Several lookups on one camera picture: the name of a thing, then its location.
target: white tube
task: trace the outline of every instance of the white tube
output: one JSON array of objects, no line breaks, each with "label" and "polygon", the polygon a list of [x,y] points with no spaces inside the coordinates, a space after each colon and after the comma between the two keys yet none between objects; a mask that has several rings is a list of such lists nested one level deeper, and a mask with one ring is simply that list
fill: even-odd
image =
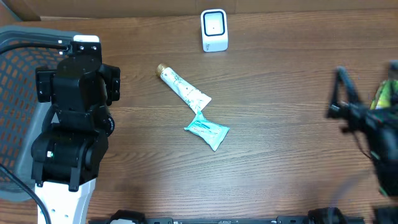
[{"label": "white tube", "polygon": [[156,69],[156,74],[166,82],[189,107],[191,107],[195,114],[198,113],[198,111],[202,111],[211,101],[209,96],[206,96],[200,90],[189,84],[166,64],[160,64]]}]

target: toothpaste tube cap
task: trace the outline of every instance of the toothpaste tube cap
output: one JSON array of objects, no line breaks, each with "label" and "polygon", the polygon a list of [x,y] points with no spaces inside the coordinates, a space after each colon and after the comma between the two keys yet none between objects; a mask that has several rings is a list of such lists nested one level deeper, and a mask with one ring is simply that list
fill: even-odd
[{"label": "toothpaste tube cap", "polygon": [[169,68],[169,66],[166,65],[165,63],[161,63],[160,65],[158,65],[157,68],[156,68],[156,75],[160,77],[160,75],[162,74],[162,72],[163,72],[166,68]]}]

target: wall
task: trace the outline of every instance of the wall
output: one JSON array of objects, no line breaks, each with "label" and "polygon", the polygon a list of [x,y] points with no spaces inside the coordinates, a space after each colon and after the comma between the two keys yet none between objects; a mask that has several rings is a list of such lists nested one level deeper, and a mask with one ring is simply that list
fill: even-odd
[{"label": "wall", "polygon": [[0,1],[0,26],[17,22],[17,19],[10,13],[9,9]]},{"label": "wall", "polygon": [[4,0],[22,19],[198,15],[220,7],[228,14],[398,8],[397,0]]}]

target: wood grain surface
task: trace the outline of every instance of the wood grain surface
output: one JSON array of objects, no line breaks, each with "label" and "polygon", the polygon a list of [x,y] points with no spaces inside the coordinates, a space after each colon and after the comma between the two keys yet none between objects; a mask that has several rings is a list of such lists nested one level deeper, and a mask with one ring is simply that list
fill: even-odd
[{"label": "wood grain surface", "polygon": [[[104,63],[122,71],[88,218],[118,209],[174,218],[306,214],[372,169],[325,111],[338,65],[370,103],[398,58],[398,11],[232,15],[228,50],[212,54],[201,49],[198,16],[20,25],[98,35]],[[231,128],[216,152],[183,130],[195,114],[155,75],[160,63],[212,97],[203,114]],[[338,206],[370,222],[372,206],[392,203],[377,188],[365,175]],[[33,201],[0,201],[1,223],[35,223],[36,215]]]},{"label": "wood grain surface", "polygon": [[0,26],[5,26],[16,22],[17,19],[11,14],[11,11],[0,2]]}]

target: black cable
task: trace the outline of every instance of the black cable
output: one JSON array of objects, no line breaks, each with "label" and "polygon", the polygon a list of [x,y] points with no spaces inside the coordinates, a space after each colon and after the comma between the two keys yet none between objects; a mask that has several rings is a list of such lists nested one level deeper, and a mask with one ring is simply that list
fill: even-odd
[{"label": "black cable", "polygon": [[24,48],[24,47],[42,47],[50,49],[68,50],[68,47],[66,45],[43,44],[43,43],[20,43],[20,44],[12,44],[7,47],[3,47],[2,49],[0,49],[0,55],[6,53],[7,51],[18,48]]},{"label": "black cable", "polygon": [[47,211],[47,209],[46,209],[45,205],[43,204],[43,202],[41,201],[41,199],[39,199],[39,197],[37,196],[37,194],[35,194],[35,192],[33,192],[32,189],[30,189],[28,186],[26,186],[26,184],[24,184],[18,177],[16,177],[14,174],[12,174],[2,164],[0,164],[0,171],[2,171],[8,178],[10,178],[10,180],[15,182],[22,190],[24,190],[27,194],[29,194],[33,198],[33,200],[35,200],[37,205],[42,210],[46,224],[51,224],[50,214]]},{"label": "black cable", "polygon": [[372,160],[371,156],[370,156],[369,154],[366,154],[365,151],[363,150],[362,145],[361,145],[361,143],[360,143],[360,141],[359,141],[359,139],[358,139],[358,136],[357,136],[354,132],[353,132],[353,136],[354,136],[354,139],[355,139],[355,141],[356,141],[356,145],[358,146],[359,150],[360,150],[368,159]]}]

